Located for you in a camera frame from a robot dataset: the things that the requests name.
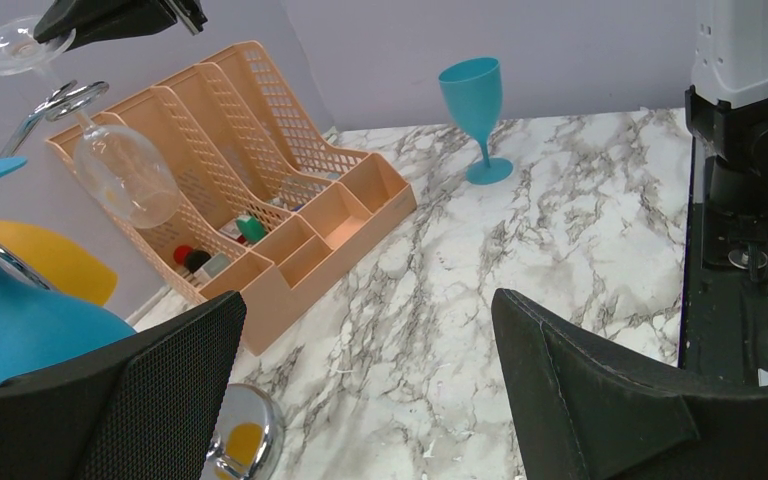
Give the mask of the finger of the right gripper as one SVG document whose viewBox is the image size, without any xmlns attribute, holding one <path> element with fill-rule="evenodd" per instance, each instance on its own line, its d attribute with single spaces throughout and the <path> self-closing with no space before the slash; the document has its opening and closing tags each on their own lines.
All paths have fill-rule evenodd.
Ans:
<svg viewBox="0 0 768 480">
<path fill-rule="evenodd" d="M 56 0 L 42 15 L 33 38 L 46 43 L 75 35 L 70 47 L 150 36 L 181 23 L 193 35 L 207 17 L 195 0 Z"/>
</svg>

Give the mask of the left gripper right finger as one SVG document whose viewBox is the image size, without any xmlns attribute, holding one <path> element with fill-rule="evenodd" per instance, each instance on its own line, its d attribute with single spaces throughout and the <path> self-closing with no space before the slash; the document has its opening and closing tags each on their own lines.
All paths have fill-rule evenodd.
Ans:
<svg viewBox="0 0 768 480">
<path fill-rule="evenodd" d="M 768 479 L 768 389 L 653 360 L 517 291 L 491 305 L 530 479 Z"/>
</svg>

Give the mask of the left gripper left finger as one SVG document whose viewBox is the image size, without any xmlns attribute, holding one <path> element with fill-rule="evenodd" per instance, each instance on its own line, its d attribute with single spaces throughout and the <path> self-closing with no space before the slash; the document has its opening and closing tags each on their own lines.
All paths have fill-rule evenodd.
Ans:
<svg viewBox="0 0 768 480">
<path fill-rule="evenodd" d="M 247 313 L 226 292 L 0 384 L 0 479 L 197 479 Z"/>
</svg>

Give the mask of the short clear wine glass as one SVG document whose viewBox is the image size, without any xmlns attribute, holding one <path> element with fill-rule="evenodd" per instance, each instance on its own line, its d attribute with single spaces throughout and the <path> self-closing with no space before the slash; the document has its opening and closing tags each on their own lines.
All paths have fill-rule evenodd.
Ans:
<svg viewBox="0 0 768 480">
<path fill-rule="evenodd" d="M 34 37 L 40 20 L 39 15 L 26 16 L 0 26 L 0 76 L 33 71 L 53 88 L 20 124 L 0 157 L 14 156 L 40 121 L 73 116 L 80 135 L 72 165 L 85 190 L 111 214 L 135 228 L 153 228 L 166 222 L 181 204 L 181 193 L 161 153 L 136 130 L 99 124 L 84 112 L 109 85 L 98 81 L 78 87 L 74 81 L 62 82 L 50 63 L 73 46 L 77 32 L 71 30 L 40 43 Z"/>
</svg>

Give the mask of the orange plastic goblet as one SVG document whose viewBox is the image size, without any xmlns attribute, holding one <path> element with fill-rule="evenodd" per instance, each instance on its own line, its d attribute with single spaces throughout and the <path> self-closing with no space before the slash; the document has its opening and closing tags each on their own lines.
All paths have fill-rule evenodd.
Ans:
<svg viewBox="0 0 768 480">
<path fill-rule="evenodd" d="M 82 246 L 55 231 L 0 219 L 0 268 L 30 285 L 47 285 L 103 306 L 117 274 Z"/>
</svg>

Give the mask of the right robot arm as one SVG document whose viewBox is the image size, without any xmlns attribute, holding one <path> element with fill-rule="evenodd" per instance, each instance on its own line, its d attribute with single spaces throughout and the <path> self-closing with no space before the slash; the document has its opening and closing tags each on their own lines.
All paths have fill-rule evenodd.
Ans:
<svg viewBox="0 0 768 480">
<path fill-rule="evenodd" d="M 741 269 L 754 283 L 768 283 L 768 1 L 697 1 L 700 20 L 690 87 L 685 92 L 686 125 L 711 155 L 703 200 L 691 214 L 702 218 L 692 234 L 702 247 L 706 268 Z M 75 34 L 67 50 L 87 44 L 149 36 L 182 22 L 192 34 L 207 18 L 200 1 L 54 1 L 33 24 L 40 44 Z M 501 86 L 481 87 L 491 73 L 500 77 L 500 62 L 490 57 L 464 60 L 438 75 L 444 92 L 472 90 L 467 113 L 479 106 L 501 106 Z M 712 247 L 715 227 L 731 228 L 726 236 L 732 267 L 719 267 L 725 253 Z"/>
</svg>

